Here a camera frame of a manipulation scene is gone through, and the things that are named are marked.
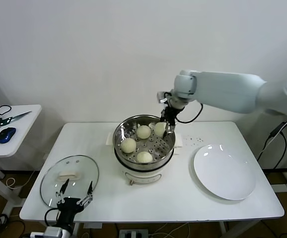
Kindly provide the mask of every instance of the white robotic arm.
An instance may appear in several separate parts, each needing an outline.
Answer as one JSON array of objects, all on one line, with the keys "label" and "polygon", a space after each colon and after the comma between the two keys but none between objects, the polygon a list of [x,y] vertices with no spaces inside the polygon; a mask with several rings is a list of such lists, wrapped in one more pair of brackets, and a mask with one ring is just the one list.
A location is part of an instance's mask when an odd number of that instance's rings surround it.
[{"label": "white robotic arm", "polygon": [[174,130],[174,119],[191,101],[236,113],[250,113],[261,107],[287,115],[287,82],[266,82],[257,75],[197,72],[183,70],[176,76],[170,92],[158,92],[165,104],[161,120]]}]

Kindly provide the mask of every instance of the wooden floor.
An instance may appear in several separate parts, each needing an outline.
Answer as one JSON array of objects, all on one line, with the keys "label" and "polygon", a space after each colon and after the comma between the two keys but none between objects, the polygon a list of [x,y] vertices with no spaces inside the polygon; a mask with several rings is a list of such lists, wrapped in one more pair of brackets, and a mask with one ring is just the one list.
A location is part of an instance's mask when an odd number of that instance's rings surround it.
[{"label": "wooden floor", "polygon": [[[6,178],[14,177],[16,179],[16,185],[24,184],[30,175],[7,175]],[[32,187],[37,175],[34,175],[31,181],[22,188],[20,197],[25,198],[30,192],[30,188]],[[269,175],[269,180],[271,183],[284,183],[286,180],[283,178],[281,174],[271,174]],[[278,194],[278,198],[281,201],[284,209],[285,216],[279,219],[270,219],[265,220],[265,223],[279,236],[281,233],[287,233],[287,193]],[[0,196],[0,213],[2,212],[6,201],[4,198]],[[12,211],[12,216],[10,217],[11,221],[20,220],[18,214],[20,212],[20,208],[14,209]],[[237,222],[229,222],[228,226],[231,228]],[[149,233],[152,234],[158,228],[163,226],[164,224],[117,224],[118,229],[148,229]],[[180,223],[167,224],[162,230],[159,232],[168,233],[172,229],[180,226]],[[0,238],[18,238],[22,232],[23,225],[19,222],[11,223],[8,225],[6,230],[4,230],[0,234]],[[45,227],[38,222],[25,222],[25,232],[30,233],[33,231],[42,232],[45,230]],[[176,230],[171,235],[175,238],[186,238],[188,235],[188,226],[185,225],[182,228]],[[92,229],[83,229],[80,228],[78,232],[78,237],[82,237],[84,233],[91,232],[91,238],[116,238],[117,237],[117,229],[115,224],[103,224],[103,228],[96,230]],[[154,238],[163,238],[165,235],[155,235]],[[190,236],[191,238],[218,238],[220,236],[219,225],[217,222],[212,223],[190,223]],[[240,238],[274,238],[275,236],[272,232],[262,223],[259,222],[257,225],[253,226],[251,229],[243,233]]]}]

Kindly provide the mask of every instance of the blue mouse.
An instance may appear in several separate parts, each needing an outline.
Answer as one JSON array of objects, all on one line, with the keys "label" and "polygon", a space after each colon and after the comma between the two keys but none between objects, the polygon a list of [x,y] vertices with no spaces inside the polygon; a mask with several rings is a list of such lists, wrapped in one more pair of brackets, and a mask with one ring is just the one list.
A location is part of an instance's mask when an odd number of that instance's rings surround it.
[{"label": "blue mouse", "polygon": [[16,129],[14,127],[8,127],[0,131],[0,144],[5,144],[13,137]]}]

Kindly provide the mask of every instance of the white table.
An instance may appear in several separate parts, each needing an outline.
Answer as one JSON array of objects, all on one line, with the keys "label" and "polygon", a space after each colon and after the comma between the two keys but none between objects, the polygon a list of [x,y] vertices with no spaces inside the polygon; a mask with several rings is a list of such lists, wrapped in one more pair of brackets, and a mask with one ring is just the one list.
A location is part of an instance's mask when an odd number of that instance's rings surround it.
[{"label": "white table", "polygon": [[[129,186],[122,176],[111,146],[106,146],[108,133],[117,123],[66,124],[31,192],[20,217],[24,220],[43,221],[48,207],[40,198],[40,183],[46,171],[60,159],[71,155],[87,155],[99,166],[100,177],[94,191],[94,200],[75,217],[76,222],[242,222],[222,237],[237,237],[260,219],[284,215],[279,200],[268,183],[244,138],[233,122],[194,122],[179,124],[176,132],[182,135],[183,148],[162,171],[162,178],[149,185]],[[222,143],[238,156],[249,161],[257,184],[251,196],[243,201],[228,201],[207,191],[192,172],[196,151],[207,144]],[[56,212],[48,215],[55,221]]]},{"label": "white table", "polygon": [[[22,141],[33,125],[34,121],[38,117],[41,106],[40,105],[23,105],[23,106],[11,106],[11,111],[4,114],[2,119],[16,116],[28,111],[32,111],[31,113],[25,115],[21,119],[10,123],[9,125],[0,127],[0,131],[8,127],[15,127],[16,133],[11,138],[11,140],[6,144],[0,144],[0,158],[2,157],[10,157],[16,153],[18,148],[20,147]],[[3,178],[4,174],[0,171],[0,178]],[[5,207],[3,213],[7,214],[11,212],[12,207],[21,206],[23,200],[20,199],[17,194],[20,192],[20,189],[17,191],[11,191],[0,181],[0,195],[7,199],[8,203]]]}]

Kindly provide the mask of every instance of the electrical outlet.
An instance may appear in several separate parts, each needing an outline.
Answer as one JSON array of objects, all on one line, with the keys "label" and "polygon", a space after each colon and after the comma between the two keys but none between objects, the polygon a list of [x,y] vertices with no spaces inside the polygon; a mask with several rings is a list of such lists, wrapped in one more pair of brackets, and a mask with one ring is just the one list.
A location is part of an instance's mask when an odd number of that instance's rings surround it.
[{"label": "electrical outlet", "polygon": [[120,230],[119,238],[148,238],[148,230]]}]

